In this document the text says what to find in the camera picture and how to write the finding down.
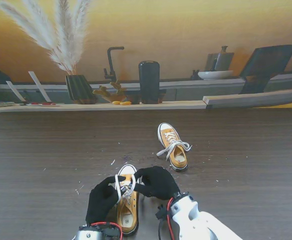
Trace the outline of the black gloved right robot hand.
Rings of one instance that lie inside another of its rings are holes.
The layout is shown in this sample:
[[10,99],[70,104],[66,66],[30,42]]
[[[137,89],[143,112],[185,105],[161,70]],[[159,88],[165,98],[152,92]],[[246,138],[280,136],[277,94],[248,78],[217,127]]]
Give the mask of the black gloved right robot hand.
[[143,184],[136,183],[134,191],[146,197],[170,200],[180,189],[171,173],[161,166],[141,168],[134,173],[136,180],[141,178]]

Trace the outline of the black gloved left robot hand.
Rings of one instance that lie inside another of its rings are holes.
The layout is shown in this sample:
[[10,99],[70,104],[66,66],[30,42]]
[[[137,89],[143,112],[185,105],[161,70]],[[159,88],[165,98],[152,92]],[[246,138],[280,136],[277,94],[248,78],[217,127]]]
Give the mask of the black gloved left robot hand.
[[112,186],[115,182],[116,177],[110,176],[91,190],[86,214],[86,224],[88,226],[105,221],[111,208],[118,202],[118,192]]

